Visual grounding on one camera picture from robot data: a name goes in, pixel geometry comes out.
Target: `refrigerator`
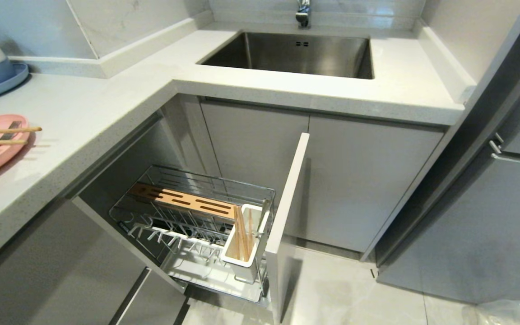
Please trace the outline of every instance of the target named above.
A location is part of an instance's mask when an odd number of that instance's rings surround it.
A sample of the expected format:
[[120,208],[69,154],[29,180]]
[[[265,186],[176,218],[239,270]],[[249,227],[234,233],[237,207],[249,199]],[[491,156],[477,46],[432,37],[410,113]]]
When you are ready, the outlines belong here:
[[520,37],[515,46],[376,246],[378,282],[473,304],[520,300]]

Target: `white floor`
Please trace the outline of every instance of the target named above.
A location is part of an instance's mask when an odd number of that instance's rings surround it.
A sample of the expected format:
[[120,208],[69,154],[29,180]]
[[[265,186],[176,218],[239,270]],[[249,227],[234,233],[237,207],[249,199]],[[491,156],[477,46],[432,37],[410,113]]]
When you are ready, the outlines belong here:
[[[467,305],[377,283],[372,263],[297,247],[301,271],[284,325],[462,325]],[[270,325],[255,304],[197,292],[183,325]]]

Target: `refrigerator handle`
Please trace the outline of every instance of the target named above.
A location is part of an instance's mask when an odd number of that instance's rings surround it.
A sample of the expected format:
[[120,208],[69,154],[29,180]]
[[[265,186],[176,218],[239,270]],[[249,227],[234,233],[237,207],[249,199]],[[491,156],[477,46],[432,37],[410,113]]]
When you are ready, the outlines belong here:
[[520,153],[502,152],[500,146],[498,146],[494,140],[489,141],[489,146],[493,149],[491,157],[494,159],[520,163]]

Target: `drawer handle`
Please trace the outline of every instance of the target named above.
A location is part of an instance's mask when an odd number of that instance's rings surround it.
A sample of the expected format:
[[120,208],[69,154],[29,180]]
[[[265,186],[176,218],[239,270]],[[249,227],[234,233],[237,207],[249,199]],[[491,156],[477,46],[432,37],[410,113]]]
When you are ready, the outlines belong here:
[[124,298],[124,301],[122,301],[120,308],[117,309],[116,314],[111,319],[110,325],[118,325],[122,318],[124,318],[126,311],[128,311],[128,309],[132,305],[132,302],[134,302],[134,299],[136,299],[138,292],[140,292],[140,289],[146,282],[146,279],[148,278],[148,275],[150,275],[150,272],[151,268],[149,267],[146,267],[142,271],[142,273],[138,277],[138,280],[136,280],[136,282],[132,286],[132,289],[130,289],[130,292],[128,292],[128,295]]

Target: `plastic bag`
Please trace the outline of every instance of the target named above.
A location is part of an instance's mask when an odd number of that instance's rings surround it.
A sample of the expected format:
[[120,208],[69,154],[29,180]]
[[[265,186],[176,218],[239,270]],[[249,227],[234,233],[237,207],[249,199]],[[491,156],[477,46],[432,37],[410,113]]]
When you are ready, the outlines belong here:
[[520,301],[499,300],[463,309],[464,325],[520,325]]

